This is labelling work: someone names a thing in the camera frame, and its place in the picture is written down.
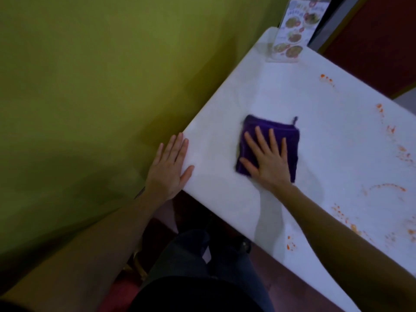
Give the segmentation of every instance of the blue jeans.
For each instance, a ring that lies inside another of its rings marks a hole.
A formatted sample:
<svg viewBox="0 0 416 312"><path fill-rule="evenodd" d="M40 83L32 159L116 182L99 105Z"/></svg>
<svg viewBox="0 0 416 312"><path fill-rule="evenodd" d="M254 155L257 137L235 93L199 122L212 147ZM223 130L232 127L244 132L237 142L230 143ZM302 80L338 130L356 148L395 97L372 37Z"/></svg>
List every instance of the blue jeans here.
<svg viewBox="0 0 416 312"><path fill-rule="evenodd" d="M191 230L176 236L150 270L142 288L156 279L168 276L214 277L241 288L264 312L274 311L248 254L226 246L206 264L202 255L209 241L210 237L205 230Z"/></svg>

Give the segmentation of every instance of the acrylic menu holder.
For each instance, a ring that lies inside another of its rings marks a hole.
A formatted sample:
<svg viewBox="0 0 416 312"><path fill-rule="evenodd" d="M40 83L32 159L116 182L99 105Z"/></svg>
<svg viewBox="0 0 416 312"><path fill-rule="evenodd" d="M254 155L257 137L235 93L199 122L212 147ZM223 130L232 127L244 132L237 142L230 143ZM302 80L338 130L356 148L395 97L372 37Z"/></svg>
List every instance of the acrylic menu holder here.
<svg viewBox="0 0 416 312"><path fill-rule="evenodd" d="M298 62L331 0L289 0L268 62Z"/></svg>

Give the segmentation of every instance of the forearm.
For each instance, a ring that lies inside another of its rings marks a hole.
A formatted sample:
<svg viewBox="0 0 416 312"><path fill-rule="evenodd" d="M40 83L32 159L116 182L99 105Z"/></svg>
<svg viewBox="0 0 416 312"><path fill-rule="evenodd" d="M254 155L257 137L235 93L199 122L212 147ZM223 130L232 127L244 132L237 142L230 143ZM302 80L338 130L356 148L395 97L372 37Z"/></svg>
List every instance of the forearm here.
<svg viewBox="0 0 416 312"><path fill-rule="evenodd" d="M326 270L361 308L377 297L380 310L414 304L416 279L306 197L293 185L274 195L295 218Z"/></svg>
<svg viewBox="0 0 416 312"><path fill-rule="evenodd" d="M4 298L34 311L95 310L162 203L144 193L81 233Z"/></svg>

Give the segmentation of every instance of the yellow trim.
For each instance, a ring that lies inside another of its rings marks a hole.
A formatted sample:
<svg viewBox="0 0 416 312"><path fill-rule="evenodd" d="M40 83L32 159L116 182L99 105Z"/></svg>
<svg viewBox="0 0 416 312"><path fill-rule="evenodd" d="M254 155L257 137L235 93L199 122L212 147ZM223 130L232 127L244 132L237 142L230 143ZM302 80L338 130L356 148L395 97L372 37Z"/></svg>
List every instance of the yellow trim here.
<svg viewBox="0 0 416 312"><path fill-rule="evenodd" d="M347 26L347 24L352 20L352 18L356 15L358 10L362 8L362 6L368 0L358 0L357 3L352 7L352 9L345 15L344 19L341 23L336 27L333 33L328 37L328 39L324 42L324 44L318 49L319 54L323 54L325 50L330 46L330 44L334 41L334 39L340 34L340 32Z"/></svg>
<svg viewBox="0 0 416 312"><path fill-rule="evenodd" d="M399 97L400 95L405 94L407 91L410 91L411 89L414 89L415 87L416 87L416 82L413 82L412 84L404 87L403 89L401 89L397 93L390 96L390 98L395 99L395 98Z"/></svg>

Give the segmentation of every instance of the white table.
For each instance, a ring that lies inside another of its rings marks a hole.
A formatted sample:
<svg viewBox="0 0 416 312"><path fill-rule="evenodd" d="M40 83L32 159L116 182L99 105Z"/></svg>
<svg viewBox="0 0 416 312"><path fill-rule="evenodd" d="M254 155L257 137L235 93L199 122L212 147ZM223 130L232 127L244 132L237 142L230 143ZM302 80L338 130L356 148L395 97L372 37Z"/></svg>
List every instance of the white table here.
<svg viewBox="0 0 416 312"><path fill-rule="evenodd" d="M277 30L263 34L184 131L185 166L195 165L185 191L339 307L356 311L288 211L235 172L241 123L248 114L282 123L299 116L296 185L416 273L416 117L309 48L299 63L267 63Z"/></svg>

